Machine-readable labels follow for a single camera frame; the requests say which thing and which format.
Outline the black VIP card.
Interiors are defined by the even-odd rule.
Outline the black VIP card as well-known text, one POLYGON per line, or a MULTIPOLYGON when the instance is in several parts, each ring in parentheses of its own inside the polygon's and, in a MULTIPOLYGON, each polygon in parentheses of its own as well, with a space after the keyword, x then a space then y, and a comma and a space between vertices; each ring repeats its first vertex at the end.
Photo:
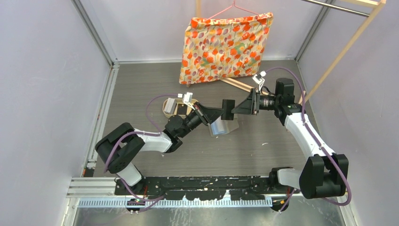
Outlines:
POLYGON ((234 120, 234 113, 231 112, 234 109, 234 107, 235 107, 234 99, 223 99, 222 101, 223 113, 221 115, 221 120, 224 121, 234 120))

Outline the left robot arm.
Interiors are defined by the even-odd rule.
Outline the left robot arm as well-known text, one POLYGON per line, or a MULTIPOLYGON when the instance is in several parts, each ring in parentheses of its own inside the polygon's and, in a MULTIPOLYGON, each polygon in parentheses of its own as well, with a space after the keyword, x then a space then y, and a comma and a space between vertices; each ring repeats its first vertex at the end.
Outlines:
POLYGON ((140 194, 144 190, 143 175, 132 163, 139 152, 172 153, 182 145, 181 139, 199 125, 208 126, 223 115, 222 108, 205 107, 199 102, 193 107, 185 117, 171 116, 158 133, 133 128, 128 122, 119 125, 95 145, 95 151, 105 163, 104 169, 118 175, 131 194, 140 194))

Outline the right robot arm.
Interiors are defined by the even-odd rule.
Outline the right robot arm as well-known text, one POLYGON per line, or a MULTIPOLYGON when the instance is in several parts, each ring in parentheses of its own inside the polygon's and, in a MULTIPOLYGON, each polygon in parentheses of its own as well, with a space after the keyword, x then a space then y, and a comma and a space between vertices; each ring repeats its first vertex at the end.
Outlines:
POLYGON ((307 199, 348 194, 349 160, 323 142, 302 105, 295 103, 294 88, 292 79, 279 78, 274 94, 261 95, 259 90, 251 89, 248 97, 228 113, 256 115, 260 110, 273 111, 300 146, 306 158, 304 168, 273 168, 268 181, 271 191, 281 193, 289 186, 300 190, 307 199))

